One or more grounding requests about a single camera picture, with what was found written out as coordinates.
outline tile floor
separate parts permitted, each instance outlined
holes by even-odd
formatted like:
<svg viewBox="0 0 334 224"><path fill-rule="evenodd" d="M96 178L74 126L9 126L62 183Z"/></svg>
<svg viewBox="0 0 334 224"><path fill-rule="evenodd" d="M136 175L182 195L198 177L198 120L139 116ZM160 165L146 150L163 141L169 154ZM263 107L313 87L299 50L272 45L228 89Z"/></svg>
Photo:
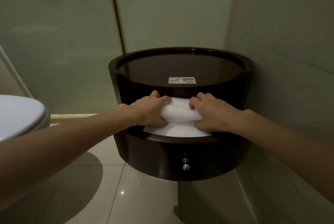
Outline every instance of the tile floor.
<svg viewBox="0 0 334 224"><path fill-rule="evenodd" d="M140 173L113 137L0 213L4 224L253 224L231 171L196 182Z"/></svg>

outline towel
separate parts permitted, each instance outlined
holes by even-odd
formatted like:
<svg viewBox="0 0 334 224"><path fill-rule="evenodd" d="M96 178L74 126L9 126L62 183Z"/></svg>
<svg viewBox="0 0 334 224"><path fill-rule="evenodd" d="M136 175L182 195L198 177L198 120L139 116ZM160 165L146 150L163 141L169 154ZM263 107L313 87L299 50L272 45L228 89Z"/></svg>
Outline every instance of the towel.
<svg viewBox="0 0 334 224"><path fill-rule="evenodd" d="M172 97L172 100L161 109L160 117L168 122L165 127L145 127L144 132L169 137L211 135L211 133L200 131L195 127L197 121L202 121L202 116L197 110L189 108L189 99Z"/></svg>

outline metal knob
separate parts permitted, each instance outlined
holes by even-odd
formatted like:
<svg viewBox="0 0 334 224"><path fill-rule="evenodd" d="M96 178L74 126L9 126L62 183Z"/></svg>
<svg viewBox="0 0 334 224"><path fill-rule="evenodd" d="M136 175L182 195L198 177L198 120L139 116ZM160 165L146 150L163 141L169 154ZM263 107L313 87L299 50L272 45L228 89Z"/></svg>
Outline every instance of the metal knob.
<svg viewBox="0 0 334 224"><path fill-rule="evenodd" d="M188 163L183 164L182 168L187 171L190 169L190 165Z"/></svg>

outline frosted glass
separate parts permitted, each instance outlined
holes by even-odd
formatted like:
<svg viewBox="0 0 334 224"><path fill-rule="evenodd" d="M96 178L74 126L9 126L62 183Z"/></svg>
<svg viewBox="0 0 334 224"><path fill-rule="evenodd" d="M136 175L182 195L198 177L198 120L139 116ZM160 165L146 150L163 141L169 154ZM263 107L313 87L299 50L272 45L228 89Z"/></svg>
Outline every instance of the frosted glass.
<svg viewBox="0 0 334 224"><path fill-rule="evenodd" d="M0 44L53 114L116 105L108 72L122 54L111 0L0 0Z"/></svg>

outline right hand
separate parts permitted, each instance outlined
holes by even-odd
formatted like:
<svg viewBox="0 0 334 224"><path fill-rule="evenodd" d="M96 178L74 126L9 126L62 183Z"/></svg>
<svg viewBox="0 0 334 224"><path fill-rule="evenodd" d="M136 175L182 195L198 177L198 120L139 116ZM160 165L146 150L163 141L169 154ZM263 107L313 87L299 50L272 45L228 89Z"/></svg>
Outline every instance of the right hand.
<svg viewBox="0 0 334 224"><path fill-rule="evenodd" d="M196 122L195 126L206 132L233 132L243 112L209 93L198 93L197 97L192 97L189 107L201 114L203 121Z"/></svg>

